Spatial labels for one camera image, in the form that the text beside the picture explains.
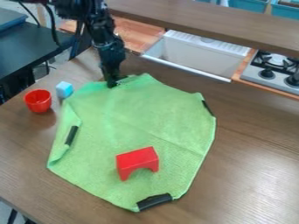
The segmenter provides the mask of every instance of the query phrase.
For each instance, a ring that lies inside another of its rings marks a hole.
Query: green cloth
[[[149,74],[129,76],[112,89],[93,82],[63,103],[47,167],[61,178],[116,206],[138,212],[136,202],[185,194],[214,139],[216,118],[201,94],[165,86]],[[79,126],[65,145],[72,126]],[[153,146],[159,172],[141,169],[121,181],[115,155]]]

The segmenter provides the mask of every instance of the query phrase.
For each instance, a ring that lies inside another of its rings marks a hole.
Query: light blue cube
[[[73,93],[73,85],[66,81],[61,81],[56,86],[56,94],[59,98],[65,99]]]

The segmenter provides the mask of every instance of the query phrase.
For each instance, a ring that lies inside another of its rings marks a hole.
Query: wooden table
[[[112,13],[241,46],[299,57],[299,21],[192,0],[107,0]]]
[[[84,192],[45,168],[60,104],[60,81],[78,89],[100,76],[88,50],[31,88],[53,93],[52,111],[35,115],[24,93],[0,108],[0,197],[45,224],[271,223],[299,220],[299,102],[244,85],[199,77],[129,55],[125,74],[201,92],[218,118],[215,142],[180,200],[131,213]]]

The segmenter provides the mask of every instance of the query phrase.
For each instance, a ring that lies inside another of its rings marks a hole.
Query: red block
[[[159,158],[154,147],[133,150],[116,156],[116,166],[121,180],[126,180],[131,172],[139,168],[149,168],[153,172],[159,170]]]

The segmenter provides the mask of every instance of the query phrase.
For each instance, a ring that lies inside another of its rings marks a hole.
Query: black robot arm
[[[108,87],[117,85],[120,79],[120,65],[126,55],[121,37],[114,34],[115,21],[104,0],[21,0],[20,2],[44,6],[51,4],[59,17],[85,24],[101,57],[101,71]]]

